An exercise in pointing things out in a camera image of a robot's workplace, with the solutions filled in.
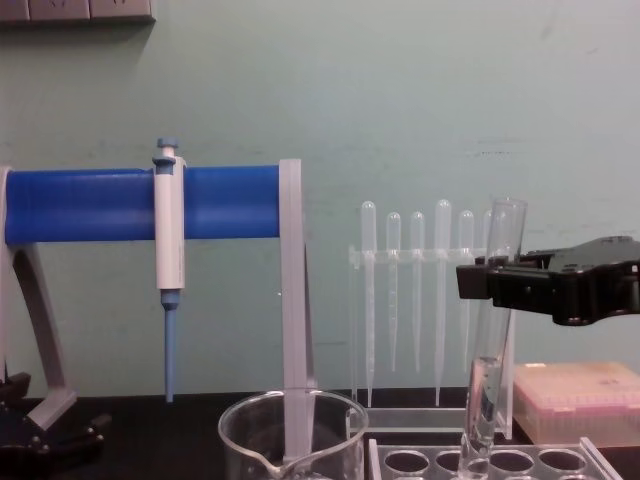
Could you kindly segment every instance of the electrical outlet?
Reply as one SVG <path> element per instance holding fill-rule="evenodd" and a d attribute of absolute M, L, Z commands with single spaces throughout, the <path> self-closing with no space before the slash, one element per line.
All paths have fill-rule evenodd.
<path fill-rule="evenodd" d="M 93 19 L 153 21 L 151 0 L 89 0 Z"/>
<path fill-rule="evenodd" d="M 26 22 L 29 20 L 28 0 L 0 0 L 1 22 Z"/>
<path fill-rule="evenodd" d="M 29 0 L 31 20 L 89 20 L 89 0 Z"/>

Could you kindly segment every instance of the dropper rack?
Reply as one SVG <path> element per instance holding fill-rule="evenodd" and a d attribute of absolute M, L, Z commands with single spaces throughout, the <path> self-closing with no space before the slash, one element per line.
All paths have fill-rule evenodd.
<path fill-rule="evenodd" d="M 376 383 L 376 376 L 373 371 L 376 367 L 379 369 L 381 362 L 379 356 L 376 356 L 376 342 L 372 337 L 374 332 L 378 335 L 389 332 L 388 341 L 390 341 L 392 374 L 402 375 L 403 372 L 396 368 L 395 359 L 397 329 L 413 328 L 416 370 L 420 370 L 419 355 L 429 359 L 433 358 L 431 365 L 436 370 L 436 376 L 438 374 L 442 375 L 442 366 L 438 366 L 437 363 L 438 356 L 440 359 L 444 358 L 446 353 L 443 350 L 444 346 L 441 345 L 439 347 L 442 349 L 439 352 L 431 349 L 419 352 L 417 346 L 420 344 L 421 335 L 432 336 L 433 332 L 435 332 L 434 326 L 442 328 L 442 331 L 437 332 L 437 335 L 441 337 L 458 334 L 459 332 L 461 343 L 464 345 L 463 351 L 459 355 L 462 359 L 460 368 L 468 372 L 473 350 L 473 346 L 468 344 L 469 324 L 471 319 L 475 318 L 475 315 L 470 311 L 470 303 L 475 301 L 457 299 L 457 289 L 453 290 L 451 288 L 447 295 L 445 293 L 446 288 L 443 285 L 446 282 L 446 277 L 443 277 L 443 271 L 446 271 L 445 266 L 450 268 L 451 265 L 473 263 L 475 257 L 486 253 L 486 239 L 489 233 L 491 212 L 486 211 L 481 215 L 474 216 L 470 210 L 454 210 L 452 219 L 453 209 L 451 203 L 447 200 L 440 200 L 435 206 L 434 218 L 436 219 L 436 225 L 434 228 L 429 229 L 424 226 L 424 215 L 421 212 L 414 212 L 410 215 L 409 221 L 404 221 L 404 218 L 401 218 L 397 212 L 384 212 L 382 215 L 377 215 L 375 204 L 372 202 L 364 202 L 362 207 L 368 213 L 363 214 L 360 219 L 361 248 L 357 249 L 351 245 L 348 254 L 352 397 L 367 406 L 370 431 L 459 432 L 463 427 L 464 408 L 433 408 L 429 398 L 425 398 L 423 408 L 377 408 L 372 402 L 372 397 L 375 398 L 376 395 L 375 391 L 373 393 L 367 391 L 366 400 L 363 401 L 362 396 L 358 398 L 358 390 L 379 385 Z M 386 225 L 386 238 L 384 238 L 384 233 L 382 236 L 378 234 L 378 222 L 381 225 Z M 453 232 L 453 225 L 456 226 L 455 232 Z M 425 248 L 425 237 L 429 240 L 433 238 L 432 248 Z M 402 314 L 398 313 L 398 305 L 402 303 L 402 298 L 398 292 L 397 281 L 398 270 L 411 266 L 413 269 L 412 289 L 415 289 L 416 280 L 419 282 L 420 290 L 427 288 L 429 284 L 422 282 L 423 273 L 420 273 L 419 278 L 416 279 L 416 264 L 419 265 L 419 272 L 423 271 L 425 265 L 439 266 L 437 269 L 436 287 L 438 291 L 436 301 L 433 304 L 421 305 L 419 314 L 421 321 L 419 323 L 423 328 L 418 327 L 417 332 L 415 330 L 415 319 L 407 318 L 407 315 L 403 317 Z M 373 300 L 371 298 L 371 292 L 374 292 L 374 295 L 380 293 L 378 282 L 382 281 L 382 279 L 379 279 L 379 276 L 376 278 L 373 272 L 377 272 L 378 269 L 376 267 L 379 268 L 382 265 L 389 266 L 388 278 L 385 279 L 389 287 L 385 298 L 387 308 L 379 308 L 381 306 L 380 299 Z M 458 308 L 447 310 L 446 298 L 452 298 L 452 296 L 457 299 Z M 415 311 L 415 292 L 412 297 L 414 305 L 411 306 L 410 310 Z M 370 316 L 373 316 L 374 319 L 373 326 L 370 324 Z M 433 328 L 433 332 L 424 333 L 426 325 Z M 514 328 L 511 328 L 505 358 L 503 394 L 501 395 L 500 413 L 498 415 L 498 430 L 507 438 L 511 437 L 513 336 Z M 373 352 L 373 355 L 371 355 L 372 362 L 368 358 L 371 352 Z M 362 374 L 361 365 L 365 365 L 364 375 Z M 432 385 L 420 384 L 415 386 L 428 387 Z"/>

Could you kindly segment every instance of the light green wall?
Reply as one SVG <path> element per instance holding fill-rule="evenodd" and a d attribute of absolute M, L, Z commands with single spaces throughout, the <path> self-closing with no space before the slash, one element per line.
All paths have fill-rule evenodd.
<path fill-rule="evenodd" d="M 432 224 L 439 198 L 454 213 L 480 213 L 491 195 L 511 194 L 530 203 L 525 248 L 637 235 L 634 0 L 158 3 L 153 28 L 0 34 L 0 161 L 150 167 L 166 134 L 181 139 L 190 165 L 302 158 L 324 386 L 348 382 L 346 251 L 363 200 L 381 218 L 423 209 Z M 152 244 L 47 245 L 43 254 L 80 393 L 160 393 Z M 275 240 L 189 243 L 180 391 L 280 383 L 278 259 Z M 34 373 L 41 393 L 19 302 L 12 313 L 10 368 Z M 638 367 L 636 320 L 578 331 L 528 317 L 518 357 Z M 451 325 L 457 332 L 455 316 Z M 404 337 L 401 348 L 410 345 Z"/>

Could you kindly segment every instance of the beaker rim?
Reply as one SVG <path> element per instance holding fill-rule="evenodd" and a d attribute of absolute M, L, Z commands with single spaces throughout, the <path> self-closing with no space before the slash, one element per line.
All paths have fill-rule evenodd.
<path fill-rule="evenodd" d="M 229 438 L 229 436 L 226 433 L 223 432 L 222 425 L 223 425 L 223 423 L 225 423 L 225 420 L 228 417 L 230 417 L 231 415 L 236 413 L 239 409 L 244 408 L 247 405 L 250 405 L 252 403 L 260 402 L 260 401 L 265 400 L 267 398 L 284 396 L 285 393 L 287 393 L 287 392 L 304 392 L 304 393 L 309 394 L 309 395 L 325 397 L 325 398 L 332 398 L 334 400 L 338 400 L 340 402 L 343 402 L 349 408 L 351 408 L 352 410 L 355 410 L 356 412 L 358 412 L 360 414 L 360 416 L 362 417 L 362 421 L 359 422 L 359 428 L 358 428 L 357 432 L 355 434 L 353 434 L 353 436 L 351 436 L 350 438 L 348 438 L 344 442 L 338 443 L 337 445 L 333 445 L 332 447 L 325 448 L 324 450 L 318 450 L 316 452 L 311 452 L 309 455 L 305 455 L 304 457 L 302 457 L 300 459 L 296 459 L 296 460 L 292 461 L 289 464 L 289 466 L 295 465 L 299 461 L 309 461 L 309 460 L 312 460 L 312 459 L 325 457 L 327 455 L 331 455 L 333 453 L 337 453 L 337 452 L 339 452 L 341 450 L 344 450 L 345 448 L 350 447 L 351 445 L 353 445 L 356 442 L 360 441 L 360 439 L 362 438 L 362 436 L 366 432 L 367 428 L 369 428 L 369 415 L 367 414 L 366 409 L 362 405 L 360 405 L 359 403 L 353 401 L 351 398 L 349 398 L 349 397 L 347 397 L 345 395 L 341 395 L 339 393 L 328 392 L 328 391 L 325 391 L 325 390 L 318 390 L 316 388 L 286 388 L 286 389 L 282 389 L 282 390 L 271 390 L 271 391 L 268 391 L 268 392 L 265 392 L 265 393 L 252 395 L 251 397 L 245 398 L 244 400 L 240 400 L 239 402 L 236 402 L 235 404 L 233 404 L 231 407 L 227 408 L 224 411 L 224 413 L 220 416 L 220 420 L 218 420 L 218 435 L 220 436 L 220 438 L 222 439 L 224 444 L 227 445 L 229 448 L 232 448 L 233 450 L 237 451 L 238 453 L 241 453 L 243 455 L 246 455 L 248 457 L 252 457 L 252 458 L 258 460 L 260 463 L 262 463 L 263 465 L 267 466 L 267 468 L 269 468 L 269 467 L 276 468 L 269 460 L 267 460 L 264 457 L 264 455 L 254 451 L 254 450 L 249 450 L 247 448 L 244 448 L 244 447 L 238 445 L 237 443 L 235 443 L 233 440 L 231 440 Z"/>

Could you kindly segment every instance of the pipette tip box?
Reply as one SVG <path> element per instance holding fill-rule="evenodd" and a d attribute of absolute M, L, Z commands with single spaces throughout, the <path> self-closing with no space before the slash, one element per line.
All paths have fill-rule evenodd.
<path fill-rule="evenodd" d="M 640 376 L 620 363 L 517 365 L 513 406 L 534 443 L 640 445 Z"/>

